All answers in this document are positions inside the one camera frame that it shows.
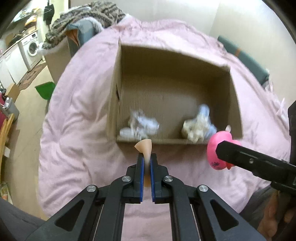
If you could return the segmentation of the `cream scrunchie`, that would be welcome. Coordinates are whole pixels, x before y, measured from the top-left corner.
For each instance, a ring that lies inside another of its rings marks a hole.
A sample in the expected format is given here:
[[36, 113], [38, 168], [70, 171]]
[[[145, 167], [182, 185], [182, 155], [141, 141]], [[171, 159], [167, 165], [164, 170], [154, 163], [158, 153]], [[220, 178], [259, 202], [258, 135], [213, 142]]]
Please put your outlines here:
[[195, 144], [201, 143], [204, 142], [210, 126], [211, 123], [208, 117], [196, 117], [195, 119], [185, 120], [181, 134], [183, 138]]

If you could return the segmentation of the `light blue plush toy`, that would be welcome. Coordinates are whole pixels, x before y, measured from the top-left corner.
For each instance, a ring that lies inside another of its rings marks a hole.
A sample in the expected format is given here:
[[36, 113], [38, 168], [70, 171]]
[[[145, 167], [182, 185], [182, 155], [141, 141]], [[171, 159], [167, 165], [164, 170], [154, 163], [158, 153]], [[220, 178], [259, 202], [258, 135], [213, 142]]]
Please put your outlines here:
[[199, 106], [197, 128], [204, 141], [208, 141], [215, 133], [217, 133], [217, 128], [210, 120], [210, 108], [206, 104], [201, 104]]

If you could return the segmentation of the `light blue white soft toy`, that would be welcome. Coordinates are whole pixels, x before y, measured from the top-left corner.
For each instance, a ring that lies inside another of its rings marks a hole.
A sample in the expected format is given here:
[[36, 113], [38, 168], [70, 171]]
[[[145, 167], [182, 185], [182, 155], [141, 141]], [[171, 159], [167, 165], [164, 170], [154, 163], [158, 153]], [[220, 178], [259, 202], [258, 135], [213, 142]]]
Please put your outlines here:
[[119, 136], [124, 139], [142, 140], [157, 134], [160, 124], [155, 118], [148, 118], [142, 110], [132, 110], [129, 127], [122, 128]]

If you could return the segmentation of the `pink bed blanket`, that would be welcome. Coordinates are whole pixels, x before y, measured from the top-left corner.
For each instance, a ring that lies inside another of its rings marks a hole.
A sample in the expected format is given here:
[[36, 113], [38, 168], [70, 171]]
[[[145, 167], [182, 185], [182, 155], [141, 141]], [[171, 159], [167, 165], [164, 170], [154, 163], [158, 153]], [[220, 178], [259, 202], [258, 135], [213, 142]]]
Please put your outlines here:
[[[227, 63], [238, 94], [244, 147], [279, 160], [290, 159], [287, 110], [278, 97], [265, 91], [250, 71], [222, 44], [179, 20], [141, 22], [127, 15], [95, 35], [74, 55], [61, 75], [43, 123], [39, 156], [39, 201], [54, 215], [86, 186], [109, 185], [137, 161], [134, 144], [107, 140], [108, 96], [118, 39], [128, 44], [157, 46], [188, 52], [214, 63]], [[205, 184], [235, 211], [259, 202], [264, 210], [269, 182], [233, 167], [214, 170], [206, 147], [154, 145], [158, 162], [185, 184]], [[169, 206], [155, 205], [144, 188], [141, 205], [126, 205], [122, 240], [171, 240]]]

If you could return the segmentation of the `teal sofa cushion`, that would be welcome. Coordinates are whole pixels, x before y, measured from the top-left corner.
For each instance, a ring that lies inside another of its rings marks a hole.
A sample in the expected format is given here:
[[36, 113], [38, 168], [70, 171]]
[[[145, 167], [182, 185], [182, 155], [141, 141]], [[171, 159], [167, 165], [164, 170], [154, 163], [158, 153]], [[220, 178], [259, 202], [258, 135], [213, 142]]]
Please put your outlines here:
[[255, 76], [261, 86], [269, 80], [269, 72], [263, 68], [253, 57], [237, 47], [233, 42], [223, 36], [218, 36], [217, 39], [224, 45], [225, 50], [236, 56]]

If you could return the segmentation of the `brown cardboard box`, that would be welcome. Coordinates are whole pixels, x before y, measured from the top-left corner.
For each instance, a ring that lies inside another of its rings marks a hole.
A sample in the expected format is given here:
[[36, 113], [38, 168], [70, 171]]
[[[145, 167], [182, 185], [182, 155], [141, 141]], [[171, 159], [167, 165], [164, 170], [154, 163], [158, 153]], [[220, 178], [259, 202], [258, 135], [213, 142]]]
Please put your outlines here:
[[231, 127], [234, 139], [243, 136], [239, 103], [226, 64], [215, 64], [191, 54], [120, 43], [109, 94], [107, 136], [125, 142], [119, 132], [134, 110], [154, 118], [159, 130], [155, 144], [186, 145], [184, 121], [194, 118], [201, 104], [208, 105], [210, 120], [222, 131]]

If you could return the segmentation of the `red suitcase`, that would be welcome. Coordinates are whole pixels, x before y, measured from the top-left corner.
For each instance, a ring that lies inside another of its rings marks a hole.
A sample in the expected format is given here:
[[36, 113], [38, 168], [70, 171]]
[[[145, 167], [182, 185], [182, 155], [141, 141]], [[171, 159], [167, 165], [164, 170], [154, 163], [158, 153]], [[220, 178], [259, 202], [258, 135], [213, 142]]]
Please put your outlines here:
[[3, 109], [4, 103], [5, 103], [5, 101], [4, 101], [3, 94], [0, 93], [0, 104], [1, 104], [1, 106], [0, 106], [0, 128], [2, 127], [4, 121], [7, 119], [7, 116], [4, 113], [4, 109]]

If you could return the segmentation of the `white washing machine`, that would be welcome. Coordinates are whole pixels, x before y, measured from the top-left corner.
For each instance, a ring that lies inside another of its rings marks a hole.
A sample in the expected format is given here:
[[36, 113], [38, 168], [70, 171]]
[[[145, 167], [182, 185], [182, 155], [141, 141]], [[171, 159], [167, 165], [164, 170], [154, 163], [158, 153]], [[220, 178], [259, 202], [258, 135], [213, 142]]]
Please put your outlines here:
[[39, 53], [38, 31], [35, 30], [21, 39], [18, 42], [18, 47], [28, 72], [31, 72], [32, 69], [42, 60], [42, 56]]

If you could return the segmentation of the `grey patterned knit blanket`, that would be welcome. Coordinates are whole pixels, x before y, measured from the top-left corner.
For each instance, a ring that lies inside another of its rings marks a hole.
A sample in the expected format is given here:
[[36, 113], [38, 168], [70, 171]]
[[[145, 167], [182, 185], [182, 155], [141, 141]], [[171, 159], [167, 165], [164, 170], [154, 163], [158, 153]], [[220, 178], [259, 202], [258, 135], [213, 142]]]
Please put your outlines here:
[[73, 7], [61, 13], [60, 18], [53, 22], [45, 35], [41, 50], [49, 51], [58, 47], [66, 38], [66, 31], [71, 25], [81, 23], [84, 20], [90, 21], [95, 33], [100, 33], [105, 28], [119, 23], [124, 17], [125, 12], [115, 3], [109, 1], [93, 1]]

